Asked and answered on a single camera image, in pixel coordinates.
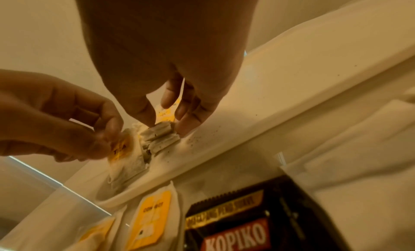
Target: red kopiko logo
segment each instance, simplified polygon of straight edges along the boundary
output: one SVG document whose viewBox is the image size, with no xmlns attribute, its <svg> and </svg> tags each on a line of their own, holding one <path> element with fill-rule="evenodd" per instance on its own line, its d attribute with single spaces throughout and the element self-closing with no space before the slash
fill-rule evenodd
<svg viewBox="0 0 415 251">
<path fill-rule="evenodd" d="M 206 237 L 201 251 L 261 251 L 270 248 L 268 221 L 261 218 Z"/>
</svg>

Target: person's left hand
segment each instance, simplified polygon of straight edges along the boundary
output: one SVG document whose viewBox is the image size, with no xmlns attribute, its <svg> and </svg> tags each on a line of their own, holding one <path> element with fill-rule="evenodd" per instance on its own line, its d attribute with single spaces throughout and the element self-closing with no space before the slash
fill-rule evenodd
<svg viewBox="0 0 415 251">
<path fill-rule="evenodd" d="M 0 156 L 101 159 L 122 126 L 107 98 L 49 75 L 0 70 Z"/>
</svg>

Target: hand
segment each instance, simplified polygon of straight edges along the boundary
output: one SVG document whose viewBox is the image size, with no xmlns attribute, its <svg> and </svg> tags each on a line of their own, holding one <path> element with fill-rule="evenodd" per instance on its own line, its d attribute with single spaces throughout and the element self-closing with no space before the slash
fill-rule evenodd
<svg viewBox="0 0 415 251">
<path fill-rule="evenodd" d="M 126 112 L 148 126 L 146 94 L 166 83 L 161 105 L 184 136 L 203 123 L 240 69 L 258 0 L 77 0 L 91 58 Z"/>
<path fill-rule="evenodd" d="M 40 73 L 0 70 L 1 156 L 104 158 L 122 125 L 115 105 L 98 94 Z"/>
</svg>

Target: yellow and white packet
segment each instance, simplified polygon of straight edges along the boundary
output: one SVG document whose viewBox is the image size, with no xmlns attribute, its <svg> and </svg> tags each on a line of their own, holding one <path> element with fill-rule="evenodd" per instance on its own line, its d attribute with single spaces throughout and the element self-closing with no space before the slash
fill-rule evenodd
<svg viewBox="0 0 415 251">
<path fill-rule="evenodd" d="M 109 251 L 126 209 L 124 206 L 112 216 L 81 228 L 76 243 L 65 251 Z"/>
<path fill-rule="evenodd" d="M 126 251 L 170 250 L 180 225 L 179 199 L 173 182 L 145 196 L 130 223 Z"/>
</svg>

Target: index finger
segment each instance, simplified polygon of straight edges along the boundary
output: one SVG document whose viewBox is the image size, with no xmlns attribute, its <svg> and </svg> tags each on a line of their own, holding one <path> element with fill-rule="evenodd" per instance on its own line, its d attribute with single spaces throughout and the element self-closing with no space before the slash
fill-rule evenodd
<svg viewBox="0 0 415 251">
<path fill-rule="evenodd" d="M 183 116 L 176 125 L 176 132 L 184 137 L 193 129 L 204 123 L 216 110 L 218 102 L 206 102 L 199 98 L 193 98 L 191 109 Z"/>
<path fill-rule="evenodd" d="M 109 141 L 118 138 L 124 121 L 111 100 L 87 89 L 77 87 L 75 90 L 75 104 L 99 115 L 105 125 L 104 135 Z"/>
</svg>

